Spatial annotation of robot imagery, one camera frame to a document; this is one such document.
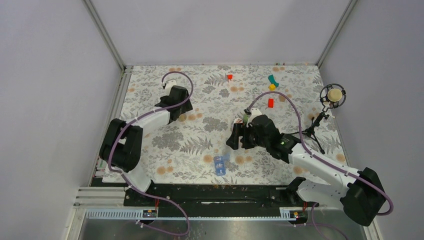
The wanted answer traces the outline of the white cap pill bottle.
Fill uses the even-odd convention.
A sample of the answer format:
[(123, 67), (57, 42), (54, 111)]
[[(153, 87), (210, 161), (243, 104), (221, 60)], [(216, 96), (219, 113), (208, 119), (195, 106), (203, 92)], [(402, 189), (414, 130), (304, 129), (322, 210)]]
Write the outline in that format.
[(236, 118), (234, 121), (233, 121), (233, 123), (234, 124), (240, 124), (240, 123), (242, 123), (243, 122), (243, 120), (241, 119), (241, 118)]

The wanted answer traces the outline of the green pill bottle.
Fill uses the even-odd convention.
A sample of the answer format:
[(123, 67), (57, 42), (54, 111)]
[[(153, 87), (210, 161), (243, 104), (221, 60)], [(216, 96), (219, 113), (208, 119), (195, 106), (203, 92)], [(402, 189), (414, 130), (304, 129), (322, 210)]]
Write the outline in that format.
[(244, 114), (244, 115), (243, 115), (243, 118), (242, 118), (242, 121), (243, 121), (244, 123), (247, 123), (247, 122), (248, 122), (248, 120), (249, 120), (249, 116), (248, 116), (247, 114)]

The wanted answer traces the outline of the blue weekly pill organizer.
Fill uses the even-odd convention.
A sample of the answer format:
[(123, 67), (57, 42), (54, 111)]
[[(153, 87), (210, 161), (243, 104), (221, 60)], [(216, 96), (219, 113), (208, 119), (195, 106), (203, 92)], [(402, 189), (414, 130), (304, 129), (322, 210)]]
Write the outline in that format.
[(215, 174), (217, 176), (224, 176), (226, 174), (225, 162), (230, 159), (230, 154), (219, 155), (213, 157)]

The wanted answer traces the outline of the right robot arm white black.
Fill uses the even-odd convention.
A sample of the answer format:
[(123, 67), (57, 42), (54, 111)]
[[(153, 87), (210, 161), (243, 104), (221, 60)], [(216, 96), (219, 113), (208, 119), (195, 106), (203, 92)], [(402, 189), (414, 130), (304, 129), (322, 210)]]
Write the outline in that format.
[(281, 133), (266, 115), (254, 115), (243, 122), (236, 118), (226, 145), (233, 150), (261, 147), (273, 158), (301, 167), (325, 183), (301, 177), (288, 186), (287, 201), (299, 206), (304, 201), (326, 204), (342, 210), (355, 223), (368, 227), (387, 199), (378, 174), (366, 167), (358, 170), (339, 163), (330, 163), (325, 155), (303, 146), (301, 140)]

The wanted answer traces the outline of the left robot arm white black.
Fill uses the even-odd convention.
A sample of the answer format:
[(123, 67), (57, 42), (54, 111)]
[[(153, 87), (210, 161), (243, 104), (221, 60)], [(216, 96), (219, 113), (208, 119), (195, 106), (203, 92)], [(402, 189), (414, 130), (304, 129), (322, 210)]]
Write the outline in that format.
[(112, 119), (99, 151), (109, 171), (120, 174), (130, 188), (137, 190), (135, 197), (144, 206), (154, 202), (155, 192), (149, 188), (152, 180), (141, 164), (143, 137), (193, 109), (192, 90), (174, 85), (166, 87), (165, 91), (159, 103), (141, 116), (127, 121)]

